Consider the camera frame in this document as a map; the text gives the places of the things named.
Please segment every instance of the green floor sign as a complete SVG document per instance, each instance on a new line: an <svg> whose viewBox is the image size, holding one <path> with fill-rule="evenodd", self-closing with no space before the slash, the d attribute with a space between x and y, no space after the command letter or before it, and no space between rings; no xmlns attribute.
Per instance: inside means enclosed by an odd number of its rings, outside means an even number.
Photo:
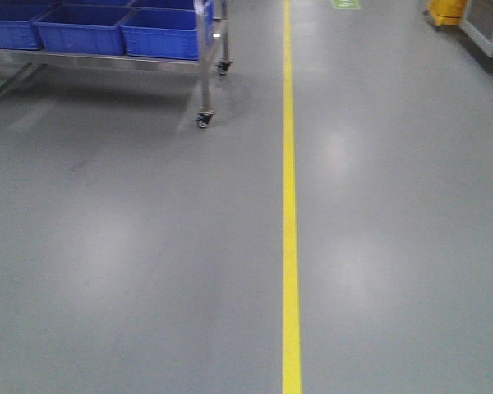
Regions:
<svg viewBox="0 0 493 394"><path fill-rule="evenodd" d="M361 10L360 0L332 0L334 8L339 10Z"/></svg>

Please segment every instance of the metal cart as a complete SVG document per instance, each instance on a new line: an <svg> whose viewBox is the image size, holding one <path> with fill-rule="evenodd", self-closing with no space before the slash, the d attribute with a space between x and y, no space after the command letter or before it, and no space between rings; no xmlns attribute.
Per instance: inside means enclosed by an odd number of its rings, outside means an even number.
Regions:
<svg viewBox="0 0 493 394"><path fill-rule="evenodd" d="M159 59L153 57L52 53L44 50L24 51L0 49L0 62L25 63L12 78L0 85L0 97L14 87L21 79L32 75L45 65L97 67L127 71L193 71L199 72L202 102L196 122L200 128L204 129L209 125L214 115L210 97L210 65L213 63L220 45L223 48L223 57L216 65L220 75L226 75L228 68L232 64L232 60L230 58L228 40L227 0L218 0L221 15L218 18L214 18L214 34L209 44L206 42L203 1L194 0L197 19L197 38L200 49L200 56L197 61Z"/></svg>

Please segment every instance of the blue plastic crate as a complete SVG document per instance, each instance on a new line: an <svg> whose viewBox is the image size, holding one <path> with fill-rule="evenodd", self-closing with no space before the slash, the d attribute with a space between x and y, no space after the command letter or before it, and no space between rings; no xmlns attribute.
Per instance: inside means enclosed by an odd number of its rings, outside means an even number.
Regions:
<svg viewBox="0 0 493 394"><path fill-rule="evenodd" d="M126 7L133 0L63 0L65 4L80 4L83 6L108 6L108 7Z"/></svg>
<svg viewBox="0 0 493 394"><path fill-rule="evenodd" d="M205 14L209 25L214 20L214 0L205 0ZM140 8L163 8L170 10L194 11L194 0L135 0L132 7Z"/></svg>
<svg viewBox="0 0 493 394"><path fill-rule="evenodd" d="M17 4L22 6L54 6L60 0L0 0L0 4Z"/></svg>
<svg viewBox="0 0 493 394"><path fill-rule="evenodd" d="M131 8L61 6L34 22L46 50L123 55L120 24Z"/></svg>
<svg viewBox="0 0 493 394"><path fill-rule="evenodd" d="M0 4L0 49L41 49L42 41L33 21L49 9L49 6Z"/></svg>
<svg viewBox="0 0 493 394"><path fill-rule="evenodd" d="M193 11L141 9L122 24L122 33L130 56L199 58Z"/></svg>

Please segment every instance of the floor marking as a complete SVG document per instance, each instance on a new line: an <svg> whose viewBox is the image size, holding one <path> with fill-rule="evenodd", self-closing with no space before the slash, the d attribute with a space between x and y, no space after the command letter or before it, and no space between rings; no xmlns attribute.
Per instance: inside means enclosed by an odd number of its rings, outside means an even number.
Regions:
<svg viewBox="0 0 493 394"><path fill-rule="evenodd" d="M283 394L302 394L290 1L283 12Z"/></svg>
<svg viewBox="0 0 493 394"><path fill-rule="evenodd" d="M360 0L332 0L332 7L339 10L361 10Z"/></svg>

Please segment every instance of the caster wheel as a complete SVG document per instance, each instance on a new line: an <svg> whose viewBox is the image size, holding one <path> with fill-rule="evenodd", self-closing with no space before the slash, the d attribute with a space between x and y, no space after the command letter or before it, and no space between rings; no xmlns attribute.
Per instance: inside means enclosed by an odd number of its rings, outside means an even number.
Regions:
<svg viewBox="0 0 493 394"><path fill-rule="evenodd" d="M206 127L208 127L208 123L206 123L205 121L201 120L201 119L198 119L197 120L197 126L200 128L200 129L205 129Z"/></svg>
<svg viewBox="0 0 493 394"><path fill-rule="evenodd" d="M228 68L232 65L232 61L226 62L222 60L217 64L217 72L219 73L220 76L225 76L227 75Z"/></svg>
<svg viewBox="0 0 493 394"><path fill-rule="evenodd" d="M198 118L196 119L197 126L200 129L205 129L206 127L208 127L213 115L213 113L200 112Z"/></svg>

